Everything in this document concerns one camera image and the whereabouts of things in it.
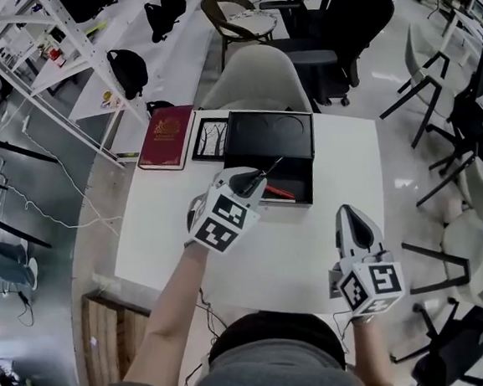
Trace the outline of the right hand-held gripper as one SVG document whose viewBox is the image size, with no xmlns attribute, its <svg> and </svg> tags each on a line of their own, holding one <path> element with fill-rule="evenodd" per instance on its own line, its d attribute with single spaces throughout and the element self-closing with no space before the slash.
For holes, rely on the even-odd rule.
<svg viewBox="0 0 483 386">
<path fill-rule="evenodd" d="M 333 270 L 341 272 L 337 289 L 353 317 L 382 314 L 405 296 L 401 264 L 363 211 L 346 204 L 337 210 L 335 240 L 340 259 Z"/>
</svg>

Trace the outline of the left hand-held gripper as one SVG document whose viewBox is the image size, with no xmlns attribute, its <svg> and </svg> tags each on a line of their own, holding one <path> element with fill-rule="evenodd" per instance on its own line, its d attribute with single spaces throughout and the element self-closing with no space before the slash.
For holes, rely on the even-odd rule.
<svg viewBox="0 0 483 386">
<path fill-rule="evenodd" d="M 220 255 L 234 247 L 259 221 L 257 208 L 265 192 L 266 173 L 252 167 L 223 169 L 208 190 L 190 203 L 188 240 Z"/>
</svg>

